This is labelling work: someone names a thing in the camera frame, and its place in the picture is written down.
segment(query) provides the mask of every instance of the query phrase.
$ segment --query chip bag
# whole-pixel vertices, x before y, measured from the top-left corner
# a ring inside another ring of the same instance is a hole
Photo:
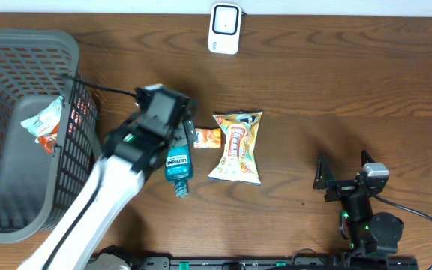
[[[46,136],[41,136],[37,138],[37,141],[44,147],[46,153],[52,154],[56,140],[58,139],[59,124],[51,131],[50,134]]]
[[[210,179],[261,185],[254,160],[254,145],[263,112],[213,115],[226,134],[223,157],[208,175]]]
[[[195,149],[218,149],[221,148],[221,129],[203,129],[196,128]]]
[[[64,97],[58,97],[51,104],[40,111],[37,115],[21,122],[23,128],[36,138],[51,134],[56,125],[59,124]]]

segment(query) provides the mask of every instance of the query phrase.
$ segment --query white wall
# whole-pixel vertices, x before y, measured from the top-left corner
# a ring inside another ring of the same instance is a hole
[[[215,0],[0,0],[0,12],[209,14]],[[234,0],[247,14],[432,16],[432,0]]]

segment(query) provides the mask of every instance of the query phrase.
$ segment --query listerine bottle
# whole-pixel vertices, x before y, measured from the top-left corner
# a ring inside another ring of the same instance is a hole
[[[177,197],[188,195],[188,180],[193,178],[193,164],[189,145],[176,146],[169,150],[166,158],[166,180],[174,183]]]

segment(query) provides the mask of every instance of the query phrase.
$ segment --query white device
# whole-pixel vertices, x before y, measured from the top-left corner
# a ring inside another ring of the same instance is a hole
[[[238,52],[241,18],[242,9],[237,4],[213,5],[209,23],[209,51],[230,55]]]

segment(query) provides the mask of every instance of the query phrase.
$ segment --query green led light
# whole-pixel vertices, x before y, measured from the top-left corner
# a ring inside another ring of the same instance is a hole
[[[129,143],[130,141],[132,141],[134,139],[134,136],[131,135],[129,138],[126,139],[126,143]]]

